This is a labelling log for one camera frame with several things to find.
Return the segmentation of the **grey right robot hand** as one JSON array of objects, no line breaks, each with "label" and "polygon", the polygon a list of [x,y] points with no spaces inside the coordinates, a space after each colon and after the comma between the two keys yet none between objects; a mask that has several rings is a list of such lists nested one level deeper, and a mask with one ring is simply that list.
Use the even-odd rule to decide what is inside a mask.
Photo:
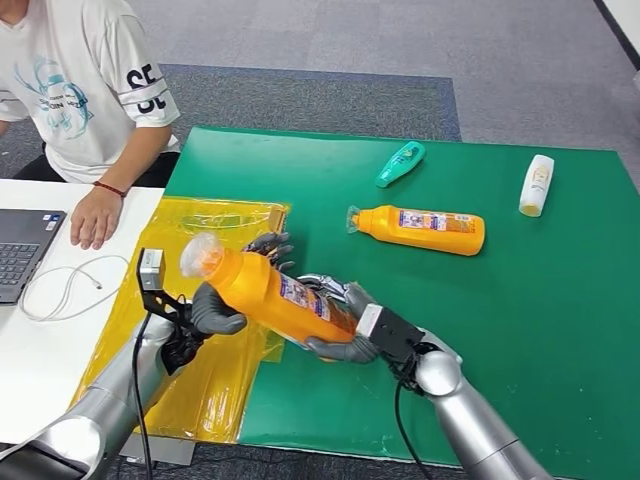
[{"label": "grey right robot hand", "polygon": [[[305,274],[297,280],[311,288],[321,297],[330,299],[337,306],[346,307],[356,321],[359,321],[368,304],[375,300],[357,282],[343,283],[328,275]],[[374,360],[379,350],[368,338],[355,334],[347,343],[325,342],[318,337],[305,340],[306,347],[324,360],[346,361],[365,364]]]}]

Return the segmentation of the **person's left hand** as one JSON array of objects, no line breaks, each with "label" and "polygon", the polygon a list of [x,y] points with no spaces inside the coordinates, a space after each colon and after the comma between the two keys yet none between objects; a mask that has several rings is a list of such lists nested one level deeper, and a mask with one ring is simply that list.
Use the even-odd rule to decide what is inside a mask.
[{"label": "person's left hand", "polygon": [[100,250],[116,230],[123,199],[115,192],[94,186],[81,199],[70,220],[70,242],[82,250]]}]

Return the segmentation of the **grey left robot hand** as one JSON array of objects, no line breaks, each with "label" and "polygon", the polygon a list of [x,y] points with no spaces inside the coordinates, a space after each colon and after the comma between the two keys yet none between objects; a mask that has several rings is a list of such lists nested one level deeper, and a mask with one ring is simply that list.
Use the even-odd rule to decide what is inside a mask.
[{"label": "grey left robot hand", "polygon": [[[294,264],[294,261],[282,260],[283,256],[294,249],[289,240],[288,232],[266,233],[248,244],[245,251],[266,256],[278,270],[286,270]],[[191,323],[199,334],[209,338],[211,335],[236,334],[244,329],[248,320],[245,315],[226,304],[211,284],[202,282],[192,297]]]}]

